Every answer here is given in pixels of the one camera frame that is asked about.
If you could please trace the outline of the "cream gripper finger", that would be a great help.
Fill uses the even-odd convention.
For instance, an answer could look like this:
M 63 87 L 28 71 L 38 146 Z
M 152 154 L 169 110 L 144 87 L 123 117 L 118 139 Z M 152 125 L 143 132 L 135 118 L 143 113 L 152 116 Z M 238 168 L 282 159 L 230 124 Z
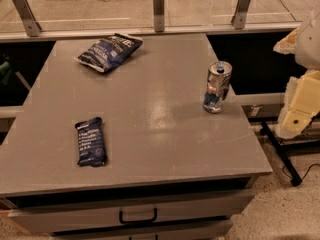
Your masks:
M 278 41 L 273 50 L 280 54 L 294 54 L 295 53 L 295 43 L 298 33 L 298 28 L 292 30 L 288 35 Z
M 308 70 L 300 78 L 290 77 L 284 95 L 276 135 L 292 139 L 302 133 L 320 112 L 320 71 Z

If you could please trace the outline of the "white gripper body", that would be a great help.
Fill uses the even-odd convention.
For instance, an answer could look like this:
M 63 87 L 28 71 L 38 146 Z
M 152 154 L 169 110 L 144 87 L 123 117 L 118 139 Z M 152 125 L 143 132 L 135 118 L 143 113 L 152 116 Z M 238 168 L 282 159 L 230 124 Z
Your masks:
M 315 7 L 299 27 L 295 60 L 308 69 L 320 68 L 320 7 Z

